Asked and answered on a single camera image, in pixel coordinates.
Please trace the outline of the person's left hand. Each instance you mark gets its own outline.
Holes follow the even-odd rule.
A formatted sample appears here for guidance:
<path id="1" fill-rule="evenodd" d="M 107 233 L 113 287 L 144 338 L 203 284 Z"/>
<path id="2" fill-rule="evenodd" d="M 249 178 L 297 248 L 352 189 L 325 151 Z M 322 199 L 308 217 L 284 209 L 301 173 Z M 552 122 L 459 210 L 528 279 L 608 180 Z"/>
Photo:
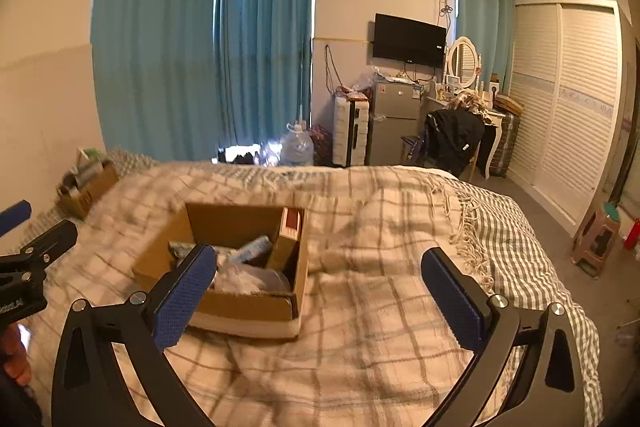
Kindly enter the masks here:
<path id="1" fill-rule="evenodd" d="M 6 375 L 10 376 L 19 386 L 27 386 L 32 380 L 32 368 L 16 323 L 9 325 L 1 334 L 0 350 L 2 367 L 6 371 Z"/>

